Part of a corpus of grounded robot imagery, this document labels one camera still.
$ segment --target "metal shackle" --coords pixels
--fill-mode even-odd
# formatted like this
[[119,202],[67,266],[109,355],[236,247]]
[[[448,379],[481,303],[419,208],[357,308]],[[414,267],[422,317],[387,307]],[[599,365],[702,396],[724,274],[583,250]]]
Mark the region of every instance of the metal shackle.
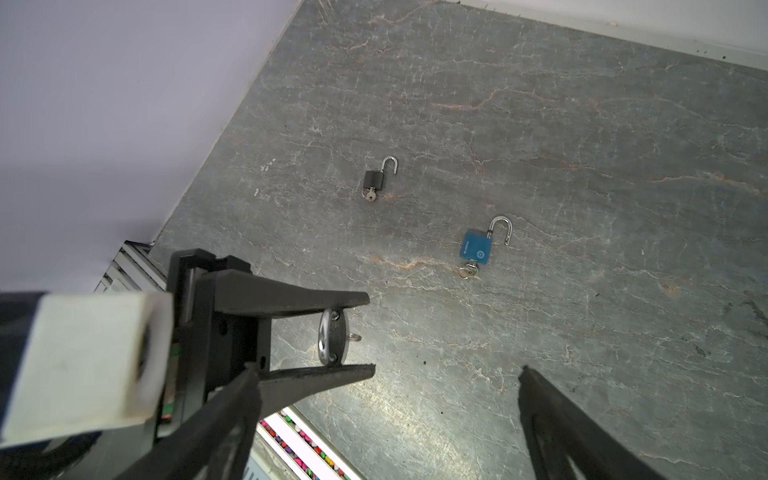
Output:
[[504,241],[504,245],[509,245],[509,240],[512,239],[512,230],[515,228],[514,225],[512,225],[512,221],[509,220],[504,215],[499,215],[498,217],[494,217],[493,220],[491,220],[491,226],[488,227],[488,233],[486,234],[487,238],[491,238],[493,236],[493,227],[495,227],[497,222],[507,222],[507,238]]
[[385,157],[384,160],[382,161],[382,172],[384,172],[384,167],[386,167],[386,161],[387,160],[391,160],[391,161],[395,162],[395,170],[392,171],[392,174],[393,175],[397,175],[397,159],[394,158],[392,155],[389,155],[388,157]]

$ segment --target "closed padlock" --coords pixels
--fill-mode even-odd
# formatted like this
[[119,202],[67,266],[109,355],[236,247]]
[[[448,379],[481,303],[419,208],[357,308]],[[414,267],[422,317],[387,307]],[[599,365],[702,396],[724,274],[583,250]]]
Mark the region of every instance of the closed padlock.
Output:
[[483,233],[480,230],[467,230],[464,234],[464,241],[462,242],[462,249],[459,251],[459,256],[465,260],[469,260],[466,265],[458,269],[458,274],[461,278],[469,278],[470,276],[477,275],[479,268],[478,265],[485,265],[488,263],[488,258],[491,256],[491,238],[493,237],[493,228],[499,221],[507,222],[507,238],[504,245],[509,245],[509,240],[512,238],[512,221],[503,215],[494,217],[491,220],[491,226]]
[[381,190],[384,186],[384,167],[386,167],[387,161],[390,160],[395,165],[392,174],[397,175],[397,159],[390,155],[382,161],[381,170],[368,170],[362,179],[362,197],[369,202],[373,202],[376,199],[376,191]]

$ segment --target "white logo on blue padlock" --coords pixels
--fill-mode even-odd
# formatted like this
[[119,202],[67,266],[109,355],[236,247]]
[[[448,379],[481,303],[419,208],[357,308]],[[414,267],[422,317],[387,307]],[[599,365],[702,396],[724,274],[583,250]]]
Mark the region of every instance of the white logo on blue padlock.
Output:
[[485,233],[474,233],[468,231],[464,234],[462,242],[462,251],[459,253],[461,258],[474,260],[477,263],[485,265],[488,263],[488,255],[491,253],[491,239]]

